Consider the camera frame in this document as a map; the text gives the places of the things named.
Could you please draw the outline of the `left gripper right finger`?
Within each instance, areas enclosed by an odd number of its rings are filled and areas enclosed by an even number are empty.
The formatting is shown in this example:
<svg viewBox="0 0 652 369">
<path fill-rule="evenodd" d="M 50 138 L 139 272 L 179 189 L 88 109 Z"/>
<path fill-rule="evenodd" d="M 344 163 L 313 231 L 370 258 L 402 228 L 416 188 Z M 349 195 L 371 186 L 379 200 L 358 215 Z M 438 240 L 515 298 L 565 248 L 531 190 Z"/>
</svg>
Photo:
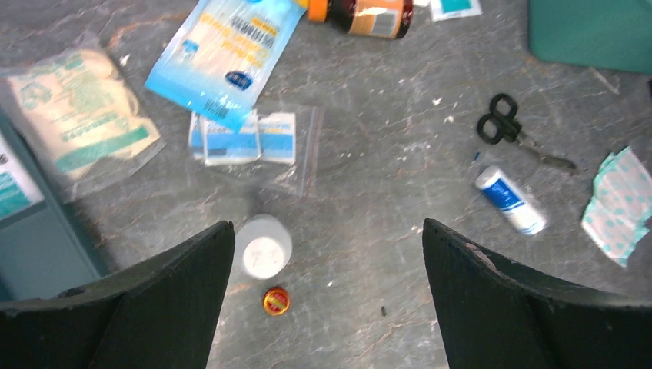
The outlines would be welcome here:
<svg viewBox="0 0 652 369">
<path fill-rule="evenodd" d="M 422 245 L 451 368 L 649 368 L 651 303 L 553 277 L 434 219 Z"/>
</svg>

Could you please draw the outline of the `blue cotton swab packet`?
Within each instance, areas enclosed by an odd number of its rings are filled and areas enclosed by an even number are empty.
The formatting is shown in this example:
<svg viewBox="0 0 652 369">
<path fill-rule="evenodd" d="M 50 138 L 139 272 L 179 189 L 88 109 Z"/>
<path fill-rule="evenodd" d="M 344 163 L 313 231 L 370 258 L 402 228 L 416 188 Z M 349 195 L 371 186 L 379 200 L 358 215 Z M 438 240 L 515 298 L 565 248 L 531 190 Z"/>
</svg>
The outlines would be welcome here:
<svg viewBox="0 0 652 369">
<path fill-rule="evenodd" d="M 145 87 L 240 131 L 304 12 L 296 1 L 199 1 Z"/>
</svg>

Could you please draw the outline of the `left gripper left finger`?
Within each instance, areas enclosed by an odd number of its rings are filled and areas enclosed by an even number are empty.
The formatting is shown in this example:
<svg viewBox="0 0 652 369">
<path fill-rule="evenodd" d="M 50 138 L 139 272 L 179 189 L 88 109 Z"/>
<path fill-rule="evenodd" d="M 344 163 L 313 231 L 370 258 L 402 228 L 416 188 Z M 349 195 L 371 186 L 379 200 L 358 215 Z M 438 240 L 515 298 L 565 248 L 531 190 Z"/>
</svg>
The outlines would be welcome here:
<svg viewBox="0 0 652 369">
<path fill-rule="evenodd" d="M 49 299 L 1 305 L 3 368 L 203 368 L 235 254 L 221 221 Z"/>
</svg>

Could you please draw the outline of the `green print gauze bag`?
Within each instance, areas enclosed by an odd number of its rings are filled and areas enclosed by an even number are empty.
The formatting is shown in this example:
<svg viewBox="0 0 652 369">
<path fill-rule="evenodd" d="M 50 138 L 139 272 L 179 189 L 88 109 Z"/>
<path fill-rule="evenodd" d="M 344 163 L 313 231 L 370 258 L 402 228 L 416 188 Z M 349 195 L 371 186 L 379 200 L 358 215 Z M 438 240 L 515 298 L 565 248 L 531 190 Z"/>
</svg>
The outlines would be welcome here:
<svg viewBox="0 0 652 369">
<path fill-rule="evenodd" d="M 128 178 L 165 146 L 90 32 L 33 65 L 3 68 L 1 107 L 66 202 Z"/>
</svg>

